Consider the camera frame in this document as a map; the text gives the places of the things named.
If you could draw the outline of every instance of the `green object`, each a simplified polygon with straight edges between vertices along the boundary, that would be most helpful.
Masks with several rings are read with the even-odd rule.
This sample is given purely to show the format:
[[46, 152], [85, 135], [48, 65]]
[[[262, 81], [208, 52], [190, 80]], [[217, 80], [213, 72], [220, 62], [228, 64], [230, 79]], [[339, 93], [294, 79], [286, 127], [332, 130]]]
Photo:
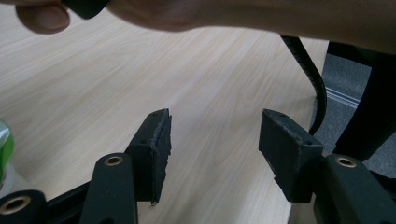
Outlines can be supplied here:
[[0, 180], [4, 177], [6, 164], [14, 150], [14, 139], [11, 130], [0, 120]]

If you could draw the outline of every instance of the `light wood grain surface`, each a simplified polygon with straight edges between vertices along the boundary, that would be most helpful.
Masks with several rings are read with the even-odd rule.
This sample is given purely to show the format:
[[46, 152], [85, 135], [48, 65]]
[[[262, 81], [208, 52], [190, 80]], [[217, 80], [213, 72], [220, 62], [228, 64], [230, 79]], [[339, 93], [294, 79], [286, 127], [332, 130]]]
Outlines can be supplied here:
[[[258, 150], [264, 108], [306, 129], [315, 93], [276, 34], [141, 29], [107, 12], [34, 35], [0, 6], [0, 119], [13, 163], [48, 199], [122, 152], [147, 114], [170, 108], [172, 155], [159, 204], [140, 223], [286, 223], [286, 202]], [[321, 70], [327, 43], [305, 40]]]

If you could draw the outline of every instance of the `finger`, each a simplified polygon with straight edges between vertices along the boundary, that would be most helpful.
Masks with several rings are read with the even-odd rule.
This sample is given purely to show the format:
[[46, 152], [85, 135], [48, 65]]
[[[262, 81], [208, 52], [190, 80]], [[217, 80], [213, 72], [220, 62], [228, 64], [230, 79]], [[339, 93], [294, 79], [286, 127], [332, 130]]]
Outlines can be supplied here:
[[60, 4], [47, 6], [16, 6], [20, 21], [28, 29], [39, 34], [55, 34], [66, 29], [70, 18], [66, 9]]

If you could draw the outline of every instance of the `gray floor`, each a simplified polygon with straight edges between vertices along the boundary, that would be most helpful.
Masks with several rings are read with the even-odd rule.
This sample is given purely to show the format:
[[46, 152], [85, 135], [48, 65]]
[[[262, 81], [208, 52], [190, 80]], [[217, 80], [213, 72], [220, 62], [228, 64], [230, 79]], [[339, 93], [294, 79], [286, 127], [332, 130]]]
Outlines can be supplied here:
[[[336, 140], [347, 126], [370, 71], [370, 67], [327, 55], [322, 76], [328, 88], [328, 109], [322, 126], [315, 134], [326, 150], [334, 149]], [[396, 134], [364, 164], [381, 175], [396, 178]]]

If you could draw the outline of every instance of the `metal grommet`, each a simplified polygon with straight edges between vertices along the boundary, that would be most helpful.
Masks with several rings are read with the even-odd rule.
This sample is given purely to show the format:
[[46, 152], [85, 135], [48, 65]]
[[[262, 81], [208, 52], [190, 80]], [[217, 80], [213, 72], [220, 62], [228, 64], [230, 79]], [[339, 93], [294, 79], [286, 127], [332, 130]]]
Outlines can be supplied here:
[[13, 199], [6, 201], [0, 207], [1, 215], [10, 215], [16, 212], [21, 211], [24, 207], [26, 207], [32, 199], [29, 196], [19, 196]]
[[113, 165], [118, 165], [122, 163], [123, 158], [120, 156], [115, 156], [115, 157], [110, 157], [105, 160], [105, 165], [107, 166], [113, 166]]
[[357, 166], [356, 162], [347, 159], [347, 158], [343, 158], [343, 157], [338, 157], [337, 159], [335, 159], [338, 164], [348, 167], [348, 168], [355, 168]]

